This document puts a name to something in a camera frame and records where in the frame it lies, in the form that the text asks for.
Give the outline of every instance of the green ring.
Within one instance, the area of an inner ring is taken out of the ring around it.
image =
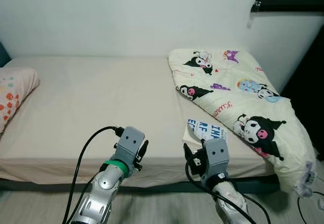
[[[129,172],[128,167],[123,162],[112,160],[112,161],[105,161],[105,164],[114,165],[118,167],[121,171],[124,172],[124,177],[128,176],[128,172]]]

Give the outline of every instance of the book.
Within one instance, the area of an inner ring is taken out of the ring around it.
[[[195,119],[188,119],[182,142],[188,145],[202,146],[202,139],[209,140],[219,137],[227,140],[227,131],[225,128]]]

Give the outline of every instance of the white wall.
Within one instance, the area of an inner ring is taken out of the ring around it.
[[[167,56],[174,48],[250,51],[281,89],[322,16],[258,15],[254,0],[0,0],[0,40],[12,57]]]

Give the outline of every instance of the dark bed base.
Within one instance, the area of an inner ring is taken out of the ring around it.
[[[264,194],[279,190],[279,182],[276,175],[264,177],[233,178],[236,189],[244,194]],[[2,191],[38,191],[38,192],[68,192],[71,184],[36,184],[32,182],[17,182],[6,179],[0,180]],[[85,184],[77,184],[76,192],[81,192]],[[122,193],[196,193],[201,192],[190,182],[178,182],[149,188],[121,186]]]

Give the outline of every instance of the bed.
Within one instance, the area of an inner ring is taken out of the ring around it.
[[[0,178],[35,184],[71,183],[80,150],[99,128],[133,126],[150,141],[143,169],[124,186],[186,181],[182,137],[188,118],[218,123],[175,89],[165,58],[28,57],[5,67],[34,68],[40,85],[23,101],[0,140]],[[103,132],[88,147],[77,183],[114,152]],[[229,176],[274,174],[272,165],[228,131]]]

